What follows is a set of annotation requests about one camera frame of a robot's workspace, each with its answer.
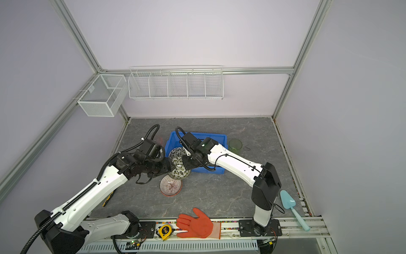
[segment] trowel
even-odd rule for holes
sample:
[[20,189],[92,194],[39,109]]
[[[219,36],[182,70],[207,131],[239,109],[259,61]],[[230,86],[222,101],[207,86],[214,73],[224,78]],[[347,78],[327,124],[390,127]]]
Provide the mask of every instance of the trowel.
[[289,195],[289,193],[285,190],[281,190],[281,200],[282,200],[282,205],[285,209],[291,209],[293,214],[296,216],[298,219],[298,222],[302,225],[303,229],[305,231],[309,231],[310,227],[306,224],[306,222],[303,220],[303,218],[296,212],[295,208],[293,208],[296,205],[295,200]]

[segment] blue crate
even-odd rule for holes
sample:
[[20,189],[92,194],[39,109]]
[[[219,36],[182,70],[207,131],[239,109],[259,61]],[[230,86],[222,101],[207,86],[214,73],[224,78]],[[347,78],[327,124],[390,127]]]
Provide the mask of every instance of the blue crate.
[[[226,149],[228,149],[227,145],[227,135],[224,134],[212,134],[212,133],[199,133],[199,132],[192,132],[192,134],[198,138],[198,139],[205,139],[207,137],[216,140],[219,144],[224,146]],[[166,157],[169,156],[169,153],[172,151],[172,149],[176,147],[181,147],[182,145],[179,143],[179,138],[176,136],[176,132],[173,131],[171,132],[169,136],[169,140],[166,143],[165,146],[165,151],[166,151]],[[195,169],[192,169],[192,172],[199,172],[199,173],[209,173],[209,174],[224,174],[224,168],[222,167],[216,167],[216,171],[209,171],[203,167],[198,167]]]

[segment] green glass cup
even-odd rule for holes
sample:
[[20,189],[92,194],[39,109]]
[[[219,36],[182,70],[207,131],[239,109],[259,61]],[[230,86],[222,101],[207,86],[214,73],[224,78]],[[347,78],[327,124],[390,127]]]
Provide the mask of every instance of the green glass cup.
[[229,142],[229,148],[228,150],[230,152],[233,152],[235,154],[240,154],[240,151],[242,149],[242,142],[239,139],[232,139]]

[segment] tape measure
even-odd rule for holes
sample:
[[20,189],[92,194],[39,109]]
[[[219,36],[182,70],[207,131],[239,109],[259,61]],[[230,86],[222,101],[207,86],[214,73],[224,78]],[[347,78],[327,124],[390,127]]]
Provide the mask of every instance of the tape measure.
[[172,228],[169,224],[165,224],[158,229],[159,236],[162,240],[166,240],[172,234]]

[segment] wire basket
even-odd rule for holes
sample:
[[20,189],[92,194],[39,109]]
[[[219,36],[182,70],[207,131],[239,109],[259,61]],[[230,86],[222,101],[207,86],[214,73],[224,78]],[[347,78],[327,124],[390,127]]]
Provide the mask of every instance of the wire basket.
[[128,78],[130,98],[148,99],[223,99],[222,68],[137,69]]
[[124,75],[99,74],[78,100],[88,116],[114,117],[127,95]]

